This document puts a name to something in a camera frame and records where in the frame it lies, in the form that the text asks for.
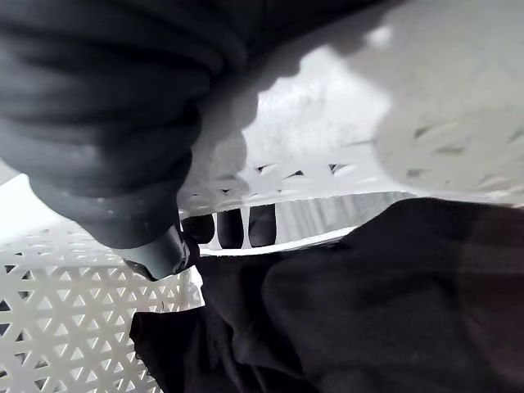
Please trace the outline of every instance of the dark cloth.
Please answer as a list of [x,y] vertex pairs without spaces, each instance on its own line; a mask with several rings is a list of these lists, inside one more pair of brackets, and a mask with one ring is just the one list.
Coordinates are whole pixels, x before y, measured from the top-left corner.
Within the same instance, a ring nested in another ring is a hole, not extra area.
[[330,246],[204,258],[206,306],[136,314],[165,393],[524,390],[524,213],[396,203]]
[[5,0],[0,156],[117,249],[178,222],[195,101],[285,38],[379,0]]

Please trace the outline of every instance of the crumpled fabric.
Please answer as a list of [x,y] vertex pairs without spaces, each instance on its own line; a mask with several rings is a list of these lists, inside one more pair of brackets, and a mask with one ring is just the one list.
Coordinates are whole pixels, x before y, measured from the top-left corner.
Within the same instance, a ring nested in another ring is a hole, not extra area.
[[524,212],[414,199],[331,245],[197,263],[206,306],[137,313],[165,393],[524,389]]

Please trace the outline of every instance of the black fabric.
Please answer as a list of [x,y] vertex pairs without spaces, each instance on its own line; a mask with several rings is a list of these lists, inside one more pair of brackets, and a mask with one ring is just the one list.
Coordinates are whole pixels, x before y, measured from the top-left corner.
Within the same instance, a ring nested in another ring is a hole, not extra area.
[[524,389],[521,211],[402,201],[332,246],[197,267],[204,308],[133,319],[165,393]]
[[0,6],[0,156],[117,249],[178,220],[195,100],[263,48],[373,0],[15,0]]

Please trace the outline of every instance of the sweatshirt sleeve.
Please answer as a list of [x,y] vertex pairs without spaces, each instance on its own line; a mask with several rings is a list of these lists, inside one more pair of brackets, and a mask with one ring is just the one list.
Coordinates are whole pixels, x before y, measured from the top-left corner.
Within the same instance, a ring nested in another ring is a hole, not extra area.
[[194,101],[244,66],[256,26],[211,3],[2,2],[0,156],[107,246],[141,246],[178,221]]

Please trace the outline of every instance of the laundry basket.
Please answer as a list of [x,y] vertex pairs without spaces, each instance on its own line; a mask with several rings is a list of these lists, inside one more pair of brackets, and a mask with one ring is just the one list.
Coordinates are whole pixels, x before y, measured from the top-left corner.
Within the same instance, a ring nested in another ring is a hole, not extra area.
[[[524,202],[524,2],[386,2],[277,50],[202,102],[181,215],[369,192]],[[151,283],[27,179],[0,187],[0,393],[158,393],[133,314],[201,305]]]

